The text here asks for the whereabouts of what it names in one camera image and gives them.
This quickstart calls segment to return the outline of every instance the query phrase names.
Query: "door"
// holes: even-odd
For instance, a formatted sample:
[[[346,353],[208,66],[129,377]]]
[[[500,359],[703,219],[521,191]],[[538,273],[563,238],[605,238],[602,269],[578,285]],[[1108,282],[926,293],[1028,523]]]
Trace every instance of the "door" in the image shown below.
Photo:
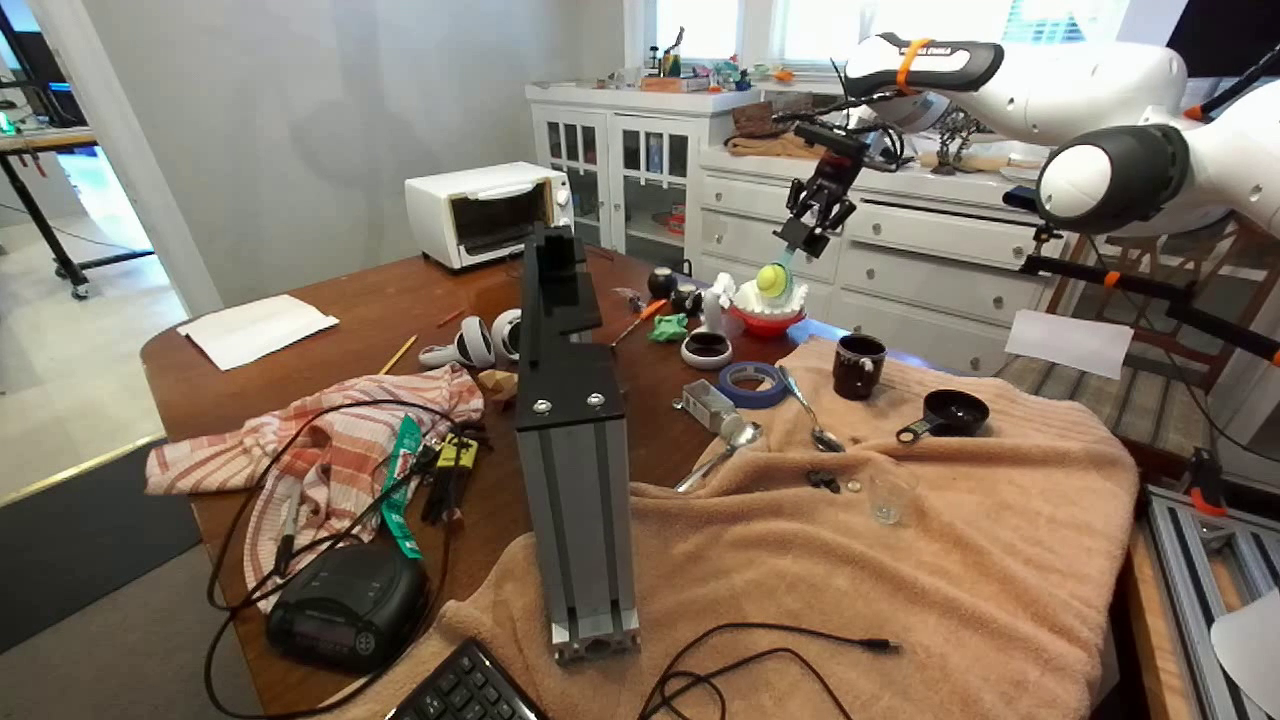
[[[671,121],[616,121],[623,254],[653,265],[686,262],[689,173],[701,134]]]
[[[563,111],[563,110],[538,110],[538,162],[567,178],[578,238],[590,247],[621,247],[605,233],[605,117],[602,111]]]

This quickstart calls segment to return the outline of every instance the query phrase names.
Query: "striped towel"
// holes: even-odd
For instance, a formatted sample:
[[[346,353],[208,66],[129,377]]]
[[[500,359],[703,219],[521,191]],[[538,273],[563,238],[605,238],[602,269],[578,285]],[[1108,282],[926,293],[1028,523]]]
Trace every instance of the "striped towel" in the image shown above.
[[[372,503],[399,417],[418,417],[426,438],[442,442],[447,428],[482,421],[482,412],[484,396],[458,364],[420,377],[356,377],[279,412],[253,417],[235,434],[152,448],[147,494],[187,495],[264,484],[246,528],[246,584],[256,589],[273,572],[293,515],[297,548],[303,548],[317,538],[347,528]]]

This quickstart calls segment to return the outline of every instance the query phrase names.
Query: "black cup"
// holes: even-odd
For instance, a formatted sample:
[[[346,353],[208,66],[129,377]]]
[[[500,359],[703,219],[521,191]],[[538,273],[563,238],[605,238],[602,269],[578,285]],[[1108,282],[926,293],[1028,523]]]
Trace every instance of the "black cup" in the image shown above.
[[[885,371],[885,346],[876,336],[839,336],[836,346],[836,396],[868,399]]]

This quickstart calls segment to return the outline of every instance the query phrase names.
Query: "window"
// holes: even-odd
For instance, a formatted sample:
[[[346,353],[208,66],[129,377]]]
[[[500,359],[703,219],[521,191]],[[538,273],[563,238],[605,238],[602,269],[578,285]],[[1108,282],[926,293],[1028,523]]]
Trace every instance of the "window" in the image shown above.
[[[667,49],[686,60],[828,72],[876,34],[1004,43],[1164,43],[1187,0],[623,0],[627,66]]]
[[[790,0],[780,11],[786,66],[843,60],[861,41],[866,41],[861,0]]]
[[[736,18],[740,18],[740,0],[655,0],[653,49],[663,54],[686,27],[682,55],[696,55],[696,60],[736,55],[736,38],[740,38]]]

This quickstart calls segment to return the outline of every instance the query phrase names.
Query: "cabinet door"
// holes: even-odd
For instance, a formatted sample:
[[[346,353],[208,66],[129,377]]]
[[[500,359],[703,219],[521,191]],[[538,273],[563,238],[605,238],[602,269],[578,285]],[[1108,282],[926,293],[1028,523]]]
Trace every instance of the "cabinet door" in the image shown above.
[[[1045,304],[1052,282],[843,244],[839,285],[866,296],[1009,327],[1020,309]]]
[[[1001,371],[1004,364],[1004,327],[972,323],[960,318],[921,313],[908,304],[889,304],[861,293],[834,296],[834,323],[861,327],[885,340],[889,353],[926,359],[939,371]]]
[[[671,121],[616,121],[623,254],[655,265],[686,256],[686,215],[701,127]]]
[[[790,219],[790,181],[757,186],[736,178],[708,178],[703,210],[725,215],[749,215],[786,224]]]
[[[960,265],[986,265],[1016,273],[1038,254],[1034,224],[1004,224],[1004,219],[970,219],[927,210],[892,210],[866,200],[849,224],[849,240],[882,244],[916,256],[939,256]]]
[[[534,110],[538,162],[560,168],[573,190],[578,238],[583,244],[605,244],[605,162],[610,136],[602,111]]]
[[[801,282],[819,282],[819,285],[828,285],[839,265],[836,254],[819,262],[790,254],[790,244],[777,238],[777,224],[768,219],[746,219],[746,215],[720,215],[720,213],[703,213],[703,254],[740,262],[749,269],[790,265]]]

